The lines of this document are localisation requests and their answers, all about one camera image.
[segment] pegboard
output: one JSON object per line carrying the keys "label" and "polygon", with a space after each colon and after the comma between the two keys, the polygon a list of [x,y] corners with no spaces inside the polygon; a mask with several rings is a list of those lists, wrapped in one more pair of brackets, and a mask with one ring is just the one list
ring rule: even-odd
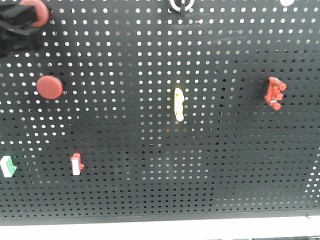
{"label": "pegboard", "polygon": [[[181,18],[167,0],[46,1],[43,49],[0,61],[0,153],[18,167],[0,224],[319,214],[319,3],[196,0]],[[36,90],[50,74],[55,100]]]}

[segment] red knob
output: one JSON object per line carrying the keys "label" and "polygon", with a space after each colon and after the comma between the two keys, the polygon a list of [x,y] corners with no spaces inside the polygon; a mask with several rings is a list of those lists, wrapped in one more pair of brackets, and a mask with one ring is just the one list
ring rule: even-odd
{"label": "red knob", "polygon": [[21,0],[20,5],[32,5],[35,7],[38,21],[31,24],[33,27],[41,27],[49,21],[49,9],[47,5],[41,0]]}
{"label": "red knob", "polygon": [[63,86],[59,78],[46,75],[36,82],[36,90],[45,99],[56,99],[62,94]]}
{"label": "red knob", "polygon": [[271,103],[271,107],[273,107],[273,109],[275,110],[279,110],[281,108],[281,104],[278,103],[277,101],[274,101]]}

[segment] black hook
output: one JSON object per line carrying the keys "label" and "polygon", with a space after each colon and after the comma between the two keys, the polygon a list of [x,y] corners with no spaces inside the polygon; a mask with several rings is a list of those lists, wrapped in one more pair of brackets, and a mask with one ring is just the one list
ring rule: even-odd
{"label": "black hook", "polygon": [[180,17],[181,18],[185,17],[185,12],[186,12],[186,0],[181,0],[181,5],[180,5]]}

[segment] white floor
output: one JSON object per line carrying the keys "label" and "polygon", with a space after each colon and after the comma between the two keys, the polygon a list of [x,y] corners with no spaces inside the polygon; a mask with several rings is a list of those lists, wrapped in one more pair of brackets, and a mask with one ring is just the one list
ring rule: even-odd
{"label": "white floor", "polygon": [[0,234],[1,239],[12,240],[232,240],[319,236],[320,216],[309,218],[277,217],[0,226]]}

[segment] green and white connector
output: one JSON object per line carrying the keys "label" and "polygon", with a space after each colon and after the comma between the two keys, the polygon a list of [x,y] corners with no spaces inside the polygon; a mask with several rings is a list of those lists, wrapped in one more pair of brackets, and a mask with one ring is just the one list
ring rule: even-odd
{"label": "green and white connector", "polygon": [[0,160],[0,166],[5,178],[11,178],[17,170],[10,156],[3,156]]}

